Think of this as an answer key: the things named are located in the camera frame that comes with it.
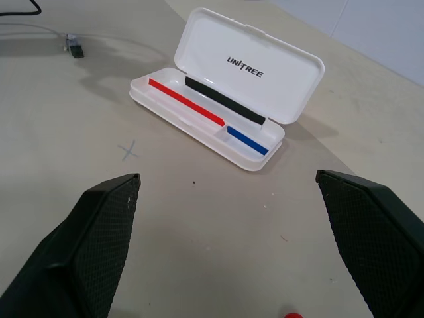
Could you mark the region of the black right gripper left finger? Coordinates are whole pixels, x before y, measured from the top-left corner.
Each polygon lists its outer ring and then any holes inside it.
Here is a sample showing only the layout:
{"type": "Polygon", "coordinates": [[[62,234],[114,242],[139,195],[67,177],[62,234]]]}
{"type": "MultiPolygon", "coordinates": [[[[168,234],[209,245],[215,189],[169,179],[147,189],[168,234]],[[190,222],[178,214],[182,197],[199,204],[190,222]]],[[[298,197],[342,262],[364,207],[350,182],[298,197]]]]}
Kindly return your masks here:
{"type": "Polygon", "coordinates": [[[108,318],[140,186],[135,173],[85,191],[0,296],[0,318],[108,318]]]}

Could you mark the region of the white rectangular box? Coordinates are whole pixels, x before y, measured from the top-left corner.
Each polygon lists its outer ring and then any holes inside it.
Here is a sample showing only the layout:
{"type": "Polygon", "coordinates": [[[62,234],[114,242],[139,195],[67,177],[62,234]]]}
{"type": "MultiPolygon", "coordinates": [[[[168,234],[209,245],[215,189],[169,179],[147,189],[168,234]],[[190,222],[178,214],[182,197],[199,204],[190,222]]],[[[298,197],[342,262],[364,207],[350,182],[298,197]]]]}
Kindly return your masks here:
{"type": "Polygon", "coordinates": [[[324,73],[320,58],[206,8],[191,12],[175,65],[130,97],[238,167],[261,170],[324,73]]]}

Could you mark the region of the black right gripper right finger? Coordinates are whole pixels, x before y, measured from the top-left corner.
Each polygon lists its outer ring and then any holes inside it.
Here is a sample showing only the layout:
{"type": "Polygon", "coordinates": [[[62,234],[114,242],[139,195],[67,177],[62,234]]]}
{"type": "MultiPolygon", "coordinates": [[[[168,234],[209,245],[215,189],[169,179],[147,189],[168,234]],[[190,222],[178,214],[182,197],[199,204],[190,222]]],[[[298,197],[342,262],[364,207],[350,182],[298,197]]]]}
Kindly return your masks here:
{"type": "Polygon", "coordinates": [[[318,170],[338,252],[374,318],[424,318],[424,222],[388,187],[318,170]]]}

